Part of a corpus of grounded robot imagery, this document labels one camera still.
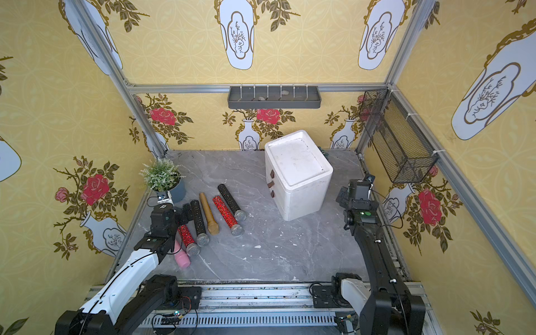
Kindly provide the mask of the wooden rolling pin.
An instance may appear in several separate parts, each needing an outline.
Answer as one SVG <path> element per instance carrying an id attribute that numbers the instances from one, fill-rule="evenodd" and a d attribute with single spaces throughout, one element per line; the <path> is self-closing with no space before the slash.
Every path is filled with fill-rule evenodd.
<path id="1" fill-rule="evenodd" d="M 209 233 L 211 235 L 219 234 L 220 228 L 219 228 L 218 223 L 216 223 L 216 221 L 214 219 L 214 215 L 212 213 L 211 207 L 209 206 L 209 203 L 208 203 L 206 195 L 204 193 L 200 193 L 199 198 L 200 198 L 200 202 L 201 202 L 203 211 L 205 213 Z"/>

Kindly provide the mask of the black microphone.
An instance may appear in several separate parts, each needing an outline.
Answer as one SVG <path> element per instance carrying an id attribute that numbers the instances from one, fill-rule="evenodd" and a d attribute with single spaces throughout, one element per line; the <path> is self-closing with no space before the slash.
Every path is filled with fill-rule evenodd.
<path id="1" fill-rule="evenodd" d="M 197 243 L 200 247 L 206 247 L 209 244 L 209 236 L 206 233 L 205 222 L 202 217 L 200 203 L 198 200 L 192 200 L 191 209 L 193 213 L 193 221 L 195 226 L 195 233 L 197 235 Z"/>
<path id="2" fill-rule="evenodd" d="M 228 205 L 230 211 L 233 213 L 234 218 L 238 222 L 242 222 L 247 218 L 247 213 L 241 209 L 237 201 L 232 196 L 231 192 L 228 190 L 225 184 L 219 184 L 217 186 L 219 193 L 222 195 L 224 201 Z"/>

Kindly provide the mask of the red glitter microphone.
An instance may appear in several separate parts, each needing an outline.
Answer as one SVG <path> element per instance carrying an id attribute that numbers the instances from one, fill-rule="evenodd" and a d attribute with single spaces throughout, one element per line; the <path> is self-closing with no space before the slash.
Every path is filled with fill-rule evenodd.
<path id="1" fill-rule="evenodd" d="M 178 227 L 178 232 L 181 237 L 181 242 L 184 244 L 186 254 L 190 257 L 194 257 L 200 254 L 200 247 L 195 243 L 195 240 L 190 233 L 187 225 L 181 225 Z"/>

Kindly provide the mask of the pink microphone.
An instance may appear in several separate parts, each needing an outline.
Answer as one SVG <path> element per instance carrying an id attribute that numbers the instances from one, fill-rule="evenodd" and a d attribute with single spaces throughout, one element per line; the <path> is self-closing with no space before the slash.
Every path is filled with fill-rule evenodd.
<path id="1" fill-rule="evenodd" d="M 182 243 L 179 243 L 178 241 L 174 242 L 173 255 L 175 262 L 181 269 L 186 269 L 191 265 L 191 261 L 188 254 L 184 250 Z"/>

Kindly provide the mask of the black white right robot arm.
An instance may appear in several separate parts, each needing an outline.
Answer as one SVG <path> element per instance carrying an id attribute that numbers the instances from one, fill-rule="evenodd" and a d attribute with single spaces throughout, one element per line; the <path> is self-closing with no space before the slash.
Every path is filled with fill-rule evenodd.
<path id="1" fill-rule="evenodd" d="M 421 334 L 426 307 L 399 276 L 382 237 L 379 203 L 371 199 L 375 177 L 366 174 L 340 189 L 336 202 L 344 209 L 345 226 L 364 258 L 370 283 L 363 297 L 356 279 L 341 280 L 344 300 L 359 314 L 361 334 Z"/>

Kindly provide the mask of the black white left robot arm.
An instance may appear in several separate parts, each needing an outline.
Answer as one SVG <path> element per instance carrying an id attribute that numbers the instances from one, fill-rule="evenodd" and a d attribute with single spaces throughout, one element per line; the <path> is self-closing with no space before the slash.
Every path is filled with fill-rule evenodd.
<path id="1" fill-rule="evenodd" d="M 121 269 L 77 311 L 64 312 L 56 322 L 55 334 L 132 334 L 152 311 L 197 302 L 177 284 L 177 277 L 147 276 L 168 255 L 176 254 L 176 235 L 193 215 L 191 210 L 170 203 L 156 205 L 149 232 L 133 247 Z"/>

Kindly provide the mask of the white plastic drawer cabinet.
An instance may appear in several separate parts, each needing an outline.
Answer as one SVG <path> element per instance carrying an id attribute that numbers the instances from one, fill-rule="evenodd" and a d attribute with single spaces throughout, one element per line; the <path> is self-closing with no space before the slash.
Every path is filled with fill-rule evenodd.
<path id="1" fill-rule="evenodd" d="M 333 167 L 306 131 L 299 130 L 265 145 L 267 184 L 283 220 L 292 221 L 319 211 Z"/>

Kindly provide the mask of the green potted plant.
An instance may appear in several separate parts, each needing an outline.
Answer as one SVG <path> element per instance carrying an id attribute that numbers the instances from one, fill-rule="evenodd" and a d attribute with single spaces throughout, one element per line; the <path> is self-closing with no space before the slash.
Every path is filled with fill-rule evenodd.
<path id="1" fill-rule="evenodd" d="M 186 196 L 184 175 L 170 159 L 156 159 L 152 164 L 144 165 L 140 175 L 146 186 L 155 194 L 171 191 L 174 204 L 181 202 Z"/>

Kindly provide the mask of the green object behind cabinet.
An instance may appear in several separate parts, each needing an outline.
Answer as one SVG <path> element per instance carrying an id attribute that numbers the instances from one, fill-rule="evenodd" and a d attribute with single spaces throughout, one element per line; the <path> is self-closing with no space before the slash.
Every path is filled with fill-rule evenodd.
<path id="1" fill-rule="evenodd" d="M 322 147 L 319 147 L 318 149 L 320 150 L 320 152 L 322 153 L 322 155 L 323 155 L 326 159 L 329 158 L 329 153 L 326 152 Z"/>

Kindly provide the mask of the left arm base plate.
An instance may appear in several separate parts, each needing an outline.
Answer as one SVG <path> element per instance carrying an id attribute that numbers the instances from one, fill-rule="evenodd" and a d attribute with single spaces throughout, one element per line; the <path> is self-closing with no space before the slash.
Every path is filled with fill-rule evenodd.
<path id="1" fill-rule="evenodd" d="M 189 312 L 199 309 L 201 297 L 202 288 L 200 286 L 178 287 L 171 302 L 166 303 L 165 306 Z"/>

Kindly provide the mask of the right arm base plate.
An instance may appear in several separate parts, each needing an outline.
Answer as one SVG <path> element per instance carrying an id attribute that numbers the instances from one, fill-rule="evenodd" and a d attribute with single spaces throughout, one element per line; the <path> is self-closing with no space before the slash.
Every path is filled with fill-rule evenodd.
<path id="1" fill-rule="evenodd" d="M 352 308 L 331 285 L 315 282 L 308 287 L 308 291 L 313 299 L 314 308 Z"/>

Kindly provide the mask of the aluminium front rail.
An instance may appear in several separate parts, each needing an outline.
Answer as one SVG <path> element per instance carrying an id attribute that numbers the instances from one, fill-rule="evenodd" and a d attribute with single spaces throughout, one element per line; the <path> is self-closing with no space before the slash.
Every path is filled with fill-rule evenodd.
<path id="1" fill-rule="evenodd" d="M 363 297 L 370 285 L 357 280 Z M 177 282 L 179 287 L 200 286 L 199 309 L 192 311 L 159 307 L 132 334 L 170 334 L 185 330 L 239 327 L 329 327 L 340 334 L 361 334 L 359 314 L 352 308 L 314 308 L 308 287 L 312 283 L 238 283 L 197 285 Z"/>

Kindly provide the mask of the grey wall shelf tray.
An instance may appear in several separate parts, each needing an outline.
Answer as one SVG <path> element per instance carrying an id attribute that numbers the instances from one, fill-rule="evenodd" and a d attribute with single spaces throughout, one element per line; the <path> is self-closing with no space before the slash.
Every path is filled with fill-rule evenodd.
<path id="1" fill-rule="evenodd" d="M 228 93 L 230 109 L 318 109 L 321 103 L 313 85 L 239 85 Z"/>

